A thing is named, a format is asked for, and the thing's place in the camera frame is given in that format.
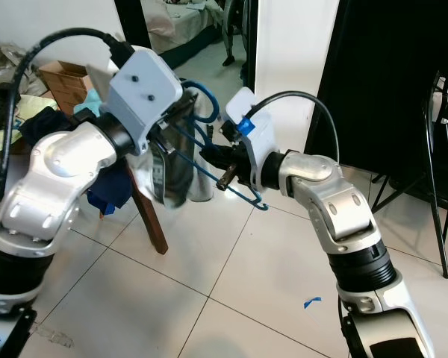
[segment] light blue cloth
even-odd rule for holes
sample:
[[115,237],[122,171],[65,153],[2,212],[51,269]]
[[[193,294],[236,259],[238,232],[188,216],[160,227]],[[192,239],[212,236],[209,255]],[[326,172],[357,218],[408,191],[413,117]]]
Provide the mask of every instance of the light blue cloth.
[[96,92],[96,89],[92,88],[88,91],[84,102],[82,104],[77,104],[75,108],[73,108],[73,114],[78,113],[84,108],[89,108],[95,116],[99,116],[99,106],[101,103],[102,100],[99,99],[99,94]]

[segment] white wall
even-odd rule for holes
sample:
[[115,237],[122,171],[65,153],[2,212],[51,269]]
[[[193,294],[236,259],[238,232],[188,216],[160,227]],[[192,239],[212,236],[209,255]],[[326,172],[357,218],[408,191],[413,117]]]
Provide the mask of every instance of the white wall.
[[[316,95],[338,0],[260,1],[255,91],[262,99],[285,90]],[[282,150],[302,151],[314,106],[283,98],[269,106]]]
[[[28,50],[51,32],[71,27],[122,34],[113,0],[0,0],[0,42],[11,41]],[[65,60],[106,68],[109,56],[102,41],[73,37],[50,45],[37,62]]]

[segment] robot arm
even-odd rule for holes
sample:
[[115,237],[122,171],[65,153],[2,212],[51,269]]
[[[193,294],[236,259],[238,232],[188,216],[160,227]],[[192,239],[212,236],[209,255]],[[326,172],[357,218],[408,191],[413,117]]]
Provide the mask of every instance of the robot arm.
[[[101,168],[124,154],[145,152],[181,97],[179,79],[162,59],[150,50],[138,51],[111,81],[102,116],[34,147],[28,174],[0,205],[0,357],[13,352],[16,357],[25,344],[33,321],[30,306],[78,212],[79,195]],[[349,311],[341,323],[354,358],[403,351],[406,357],[433,357],[364,196],[343,179],[335,161],[278,153],[268,113],[259,112],[253,122],[242,120],[254,103],[250,90],[241,90],[224,115],[223,133],[234,145],[202,151],[208,162],[227,170],[218,187],[225,189],[237,175],[255,191],[279,189],[308,209]]]

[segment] bed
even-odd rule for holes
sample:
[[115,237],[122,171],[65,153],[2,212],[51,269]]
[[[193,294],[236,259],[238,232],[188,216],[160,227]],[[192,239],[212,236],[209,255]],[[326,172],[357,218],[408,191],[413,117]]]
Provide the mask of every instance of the bed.
[[[143,0],[143,9],[152,49],[162,56],[172,69],[220,38],[222,10],[214,0],[207,0],[204,10],[189,9],[186,4],[163,4],[161,1]],[[155,16],[156,5],[162,12],[161,23],[158,25],[152,18]],[[170,19],[162,19],[166,16],[163,14],[164,6]],[[163,25],[166,21],[171,21],[172,24]]]

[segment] white tiled floor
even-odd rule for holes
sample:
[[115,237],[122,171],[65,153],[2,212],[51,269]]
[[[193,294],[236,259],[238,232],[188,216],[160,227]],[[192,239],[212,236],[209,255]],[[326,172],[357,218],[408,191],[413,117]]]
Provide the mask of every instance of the white tiled floor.
[[[210,49],[221,54],[223,44]],[[226,101],[238,89],[242,62],[222,69],[219,55],[214,68],[208,50],[198,66],[177,72]],[[231,78],[237,81],[226,83]],[[351,168],[343,173],[373,202],[380,184]],[[81,200],[75,231],[46,275],[35,304],[38,328],[21,357],[347,357],[335,277],[307,212],[294,201],[268,191],[270,208],[261,212],[216,190],[211,201],[176,211],[155,205],[169,243],[162,256],[132,201],[100,221]],[[437,357],[448,358],[448,280],[441,277],[429,213],[428,204],[404,195],[376,218]],[[322,302],[304,310],[315,296]]]

